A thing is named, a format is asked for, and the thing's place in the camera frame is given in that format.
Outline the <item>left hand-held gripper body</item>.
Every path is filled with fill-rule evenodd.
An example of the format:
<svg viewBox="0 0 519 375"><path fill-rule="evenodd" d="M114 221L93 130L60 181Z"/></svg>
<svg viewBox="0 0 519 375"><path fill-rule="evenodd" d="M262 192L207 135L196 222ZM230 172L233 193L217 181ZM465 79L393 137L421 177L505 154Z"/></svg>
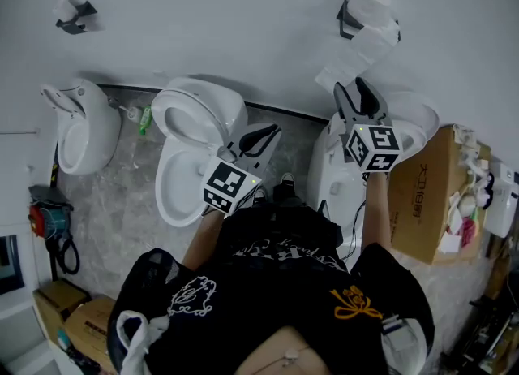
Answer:
<svg viewBox="0 0 519 375"><path fill-rule="evenodd" d="M262 183L264 159L259 146L235 155L225 146L211 148L203 177L203 202L224 215L242 208Z"/></svg>

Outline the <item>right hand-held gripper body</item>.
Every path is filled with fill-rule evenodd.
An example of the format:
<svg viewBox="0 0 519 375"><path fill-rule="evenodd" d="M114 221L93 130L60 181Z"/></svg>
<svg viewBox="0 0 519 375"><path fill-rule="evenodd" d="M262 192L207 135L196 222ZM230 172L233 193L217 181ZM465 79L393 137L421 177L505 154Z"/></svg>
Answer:
<svg viewBox="0 0 519 375"><path fill-rule="evenodd" d="M343 156L360 172L390 172L402 154L401 138L380 121L344 121Z"/></svg>

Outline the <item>person's right forearm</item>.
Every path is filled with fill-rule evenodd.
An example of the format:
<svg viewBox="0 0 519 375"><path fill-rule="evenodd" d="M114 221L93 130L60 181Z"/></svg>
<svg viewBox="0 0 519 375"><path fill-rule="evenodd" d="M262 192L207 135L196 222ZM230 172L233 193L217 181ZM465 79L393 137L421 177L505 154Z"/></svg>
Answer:
<svg viewBox="0 0 519 375"><path fill-rule="evenodd" d="M388 180L385 173L370 173L367 179L361 256L371 245L379 245L387 251L392 247Z"/></svg>

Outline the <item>person's left forearm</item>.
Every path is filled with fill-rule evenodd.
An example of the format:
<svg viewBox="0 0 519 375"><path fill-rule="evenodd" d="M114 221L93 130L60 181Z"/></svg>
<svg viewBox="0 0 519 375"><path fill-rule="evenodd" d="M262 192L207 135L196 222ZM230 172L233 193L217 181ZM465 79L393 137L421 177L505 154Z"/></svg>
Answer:
<svg viewBox="0 0 519 375"><path fill-rule="evenodd" d="M224 219L225 215L218 210L213 210L203 217L182 260L186 268L196 271L210 260L215 252Z"/></svg>

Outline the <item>white toilet with round lid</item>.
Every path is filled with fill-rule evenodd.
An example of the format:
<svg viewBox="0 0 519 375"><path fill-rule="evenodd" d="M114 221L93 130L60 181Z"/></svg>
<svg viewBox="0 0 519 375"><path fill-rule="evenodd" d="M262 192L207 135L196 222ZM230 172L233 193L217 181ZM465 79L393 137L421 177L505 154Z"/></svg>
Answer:
<svg viewBox="0 0 519 375"><path fill-rule="evenodd" d="M155 96L151 110L165 136L155 180L157 208L171 226L189 226L204 211L199 190L207 164L247 126L247 108L230 88L181 76Z"/></svg>

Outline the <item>large white toilet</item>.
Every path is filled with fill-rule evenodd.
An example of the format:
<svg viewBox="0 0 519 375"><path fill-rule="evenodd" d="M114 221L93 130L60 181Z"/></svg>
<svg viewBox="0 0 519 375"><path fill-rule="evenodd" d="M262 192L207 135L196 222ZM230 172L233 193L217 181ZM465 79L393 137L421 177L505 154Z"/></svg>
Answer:
<svg viewBox="0 0 519 375"><path fill-rule="evenodd" d="M401 133L400 160L419 153L436 134L440 116L434 102L413 92L393 92L386 98L393 126ZM345 125L335 113L320 133L312 151L307 176L307 204L324 209L327 218L341 227L339 257L353 263L362 242L365 182L354 163L345 163L340 134Z"/></svg>

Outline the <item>small egg-shaped white toilet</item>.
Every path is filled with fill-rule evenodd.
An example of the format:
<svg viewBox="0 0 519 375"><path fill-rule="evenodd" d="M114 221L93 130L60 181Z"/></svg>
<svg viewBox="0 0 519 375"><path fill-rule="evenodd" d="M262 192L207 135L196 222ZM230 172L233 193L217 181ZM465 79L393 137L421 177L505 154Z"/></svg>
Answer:
<svg viewBox="0 0 519 375"><path fill-rule="evenodd" d="M58 89L40 86L40 94L58 118L58 164L68 175L91 175L109 164L122 126L118 109L99 86L74 79Z"/></svg>

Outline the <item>large cardboard box with rags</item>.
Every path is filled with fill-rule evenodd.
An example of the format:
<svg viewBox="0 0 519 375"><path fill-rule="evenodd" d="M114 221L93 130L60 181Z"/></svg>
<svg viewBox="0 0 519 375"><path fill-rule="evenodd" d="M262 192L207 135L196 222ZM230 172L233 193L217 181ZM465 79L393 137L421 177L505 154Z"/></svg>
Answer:
<svg viewBox="0 0 519 375"><path fill-rule="evenodd" d="M448 238L450 200L469 192L474 178L460 162L461 145L451 126L440 128L427 145L391 172L388 190L392 247L428 265L472 261L483 240L486 213L478 209L471 237Z"/></svg>

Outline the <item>green bottle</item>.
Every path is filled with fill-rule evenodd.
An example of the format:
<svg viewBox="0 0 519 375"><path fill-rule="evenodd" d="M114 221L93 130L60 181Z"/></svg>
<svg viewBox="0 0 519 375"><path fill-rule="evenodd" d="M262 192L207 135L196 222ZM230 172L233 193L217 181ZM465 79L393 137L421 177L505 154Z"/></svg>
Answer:
<svg viewBox="0 0 519 375"><path fill-rule="evenodd" d="M146 132L147 132L149 126L151 125L151 123L152 123L152 110L151 110L151 106L145 106L143 108L143 111L142 111L142 114L141 114L141 118L140 118L140 121L139 121L139 133L140 133L140 135L142 135L142 136L146 135Z"/></svg>

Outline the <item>person's black shirt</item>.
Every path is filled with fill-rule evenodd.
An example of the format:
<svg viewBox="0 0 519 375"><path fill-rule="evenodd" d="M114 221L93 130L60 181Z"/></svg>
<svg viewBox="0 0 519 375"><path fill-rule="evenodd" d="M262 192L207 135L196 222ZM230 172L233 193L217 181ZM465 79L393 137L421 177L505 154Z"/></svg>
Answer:
<svg viewBox="0 0 519 375"><path fill-rule="evenodd" d="M418 281L378 243L346 268L338 234L308 207L255 207L224 220L215 252L196 270L159 248L146 252L109 318L114 367L155 318L164 331L144 355L152 375L233 375L287 326L335 374L400 373L408 346L428 356L435 326Z"/></svg>

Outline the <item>white appliance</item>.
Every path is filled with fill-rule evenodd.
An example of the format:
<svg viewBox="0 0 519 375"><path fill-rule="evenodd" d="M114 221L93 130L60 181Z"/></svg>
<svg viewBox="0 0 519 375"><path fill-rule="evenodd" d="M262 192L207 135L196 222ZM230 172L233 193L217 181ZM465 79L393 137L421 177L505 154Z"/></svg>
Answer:
<svg viewBox="0 0 519 375"><path fill-rule="evenodd" d="M492 202L486 209L484 228L501 239L508 235L519 201L519 184L514 171L502 162L492 162L494 176Z"/></svg>

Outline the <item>red and teal vacuum cleaner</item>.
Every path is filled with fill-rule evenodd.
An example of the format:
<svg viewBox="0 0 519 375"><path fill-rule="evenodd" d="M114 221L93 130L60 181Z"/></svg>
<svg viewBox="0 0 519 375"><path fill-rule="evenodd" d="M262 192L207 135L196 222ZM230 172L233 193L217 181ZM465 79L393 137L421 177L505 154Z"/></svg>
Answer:
<svg viewBox="0 0 519 375"><path fill-rule="evenodd" d="M71 237L73 206L57 187L33 185L29 189L31 204L28 219L32 232L43 239Z"/></svg>

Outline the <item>dark cluttered rack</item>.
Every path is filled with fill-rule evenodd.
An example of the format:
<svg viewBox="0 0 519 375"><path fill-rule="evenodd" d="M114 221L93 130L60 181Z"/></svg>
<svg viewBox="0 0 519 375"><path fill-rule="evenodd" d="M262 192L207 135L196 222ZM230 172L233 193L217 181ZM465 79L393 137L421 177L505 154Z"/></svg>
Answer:
<svg viewBox="0 0 519 375"><path fill-rule="evenodd" d="M493 375L519 347L519 298L505 285L496 298L470 301L467 322L451 350L440 356L441 375Z"/></svg>

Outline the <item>dark framed window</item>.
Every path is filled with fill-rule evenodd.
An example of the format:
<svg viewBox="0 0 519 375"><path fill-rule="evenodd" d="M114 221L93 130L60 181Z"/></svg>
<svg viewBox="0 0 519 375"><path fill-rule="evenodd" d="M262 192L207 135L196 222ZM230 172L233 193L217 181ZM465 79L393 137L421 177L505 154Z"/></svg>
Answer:
<svg viewBox="0 0 519 375"><path fill-rule="evenodd" d="M0 295L24 287L17 236L0 236Z"/></svg>

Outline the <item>black wall paper holder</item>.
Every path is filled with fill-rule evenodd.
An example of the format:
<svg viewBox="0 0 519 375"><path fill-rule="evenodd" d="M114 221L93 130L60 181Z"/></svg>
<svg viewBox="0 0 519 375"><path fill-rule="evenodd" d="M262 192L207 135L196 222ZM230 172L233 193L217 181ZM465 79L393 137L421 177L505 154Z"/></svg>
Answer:
<svg viewBox="0 0 519 375"><path fill-rule="evenodd" d="M70 35L79 35L89 32L88 26L84 22L84 19L95 15L97 10L89 1L86 1L82 4L75 4L71 0L69 1L78 9L79 14L75 19L66 23L63 23L57 19L55 26Z"/></svg>
<svg viewBox="0 0 519 375"><path fill-rule="evenodd" d="M337 20L340 35L357 43L382 41L395 45L401 40L398 21L382 2L344 0Z"/></svg>

